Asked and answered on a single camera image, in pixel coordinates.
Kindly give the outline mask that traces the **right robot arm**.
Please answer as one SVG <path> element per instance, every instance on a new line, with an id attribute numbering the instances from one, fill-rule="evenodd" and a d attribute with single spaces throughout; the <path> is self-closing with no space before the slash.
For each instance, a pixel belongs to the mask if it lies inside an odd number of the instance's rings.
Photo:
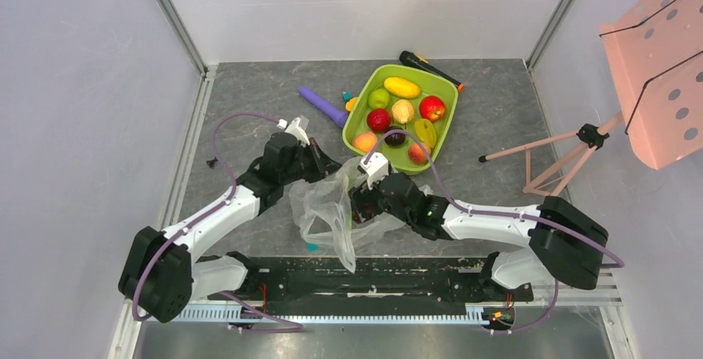
<path id="1" fill-rule="evenodd" d="M 548 196 L 540 205 L 472 206 L 422 192 L 404 173 L 391 173 L 349 191 L 356 222 L 391 216 L 427 240 L 489 240 L 516 251 L 493 253 L 478 280 L 481 293 L 500 299 L 511 289 L 556 279 L 592 290 L 602 266 L 608 232 L 565 199 Z"/>

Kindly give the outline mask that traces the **yellow fruit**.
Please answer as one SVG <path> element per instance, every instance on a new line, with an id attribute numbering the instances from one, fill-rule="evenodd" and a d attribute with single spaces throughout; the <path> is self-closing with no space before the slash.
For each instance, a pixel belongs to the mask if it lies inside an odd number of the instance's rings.
<path id="1" fill-rule="evenodd" d="M 434 124 L 425 118 L 417 119 L 414 123 L 415 135 L 430 148 L 434 149 L 438 142 L 438 134 Z"/>

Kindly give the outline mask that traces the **green plastic tray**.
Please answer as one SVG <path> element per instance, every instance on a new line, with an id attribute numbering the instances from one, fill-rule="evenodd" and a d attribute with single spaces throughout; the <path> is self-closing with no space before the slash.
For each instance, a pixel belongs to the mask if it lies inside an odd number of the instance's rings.
<path id="1" fill-rule="evenodd" d="M 457 102 L 458 89 L 441 77 L 404 65 L 382 65 L 352 101 L 342 139 L 360 155 L 379 143 L 378 151 L 393 167 L 418 174 L 429 164 L 419 146 L 401 132 L 419 138 L 435 160 Z"/>

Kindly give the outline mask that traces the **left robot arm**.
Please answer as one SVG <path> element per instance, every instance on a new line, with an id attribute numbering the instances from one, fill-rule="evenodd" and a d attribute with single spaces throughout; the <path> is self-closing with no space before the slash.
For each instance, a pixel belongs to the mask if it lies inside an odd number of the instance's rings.
<path id="1" fill-rule="evenodd" d="M 172 321 L 193 300 L 235 293 L 252 298 L 260 288 L 256 266 L 243 255 L 202 256 L 236 227 L 273 206 L 297 181 L 319 182 L 341 168 L 314 139 L 274 133 L 262 156 L 235 179 L 235 185 L 197 213 L 175 225 L 147 226 L 134 237 L 118 282 L 132 302 L 137 321 Z"/>

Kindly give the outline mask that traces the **clear plastic bag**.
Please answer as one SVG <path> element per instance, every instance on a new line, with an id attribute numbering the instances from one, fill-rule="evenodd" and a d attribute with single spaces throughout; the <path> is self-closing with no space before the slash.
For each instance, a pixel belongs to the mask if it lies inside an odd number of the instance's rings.
<path id="1" fill-rule="evenodd" d="M 375 243 L 385 233 L 405 226 L 388 214 L 360 223 L 353 220 L 349 191 L 366 185 L 357 170 L 360 162 L 360 157 L 352 158 L 331 176 L 314 183 L 297 181 L 288 192 L 293 222 L 302 239 L 333 250 L 343 268 L 351 273 L 356 272 L 356 248 Z"/>

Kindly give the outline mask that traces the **orange peach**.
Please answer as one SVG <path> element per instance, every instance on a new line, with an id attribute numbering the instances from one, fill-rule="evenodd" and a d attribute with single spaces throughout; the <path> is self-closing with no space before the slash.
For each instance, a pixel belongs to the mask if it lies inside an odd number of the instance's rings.
<path id="1" fill-rule="evenodd" d="M 375 147 L 377 142 L 377 136 L 373 132 L 369 131 L 356 136 L 352 140 L 352 147 L 354 147 L 361 153 L 368 153 Z"/>
<path id="2" fill-rule="evenodd" d="M 431 158 L 432 148 L 426 143 L 412 143 L 407 151 L 408 159 L 415 165 L 424 165 Z"/>

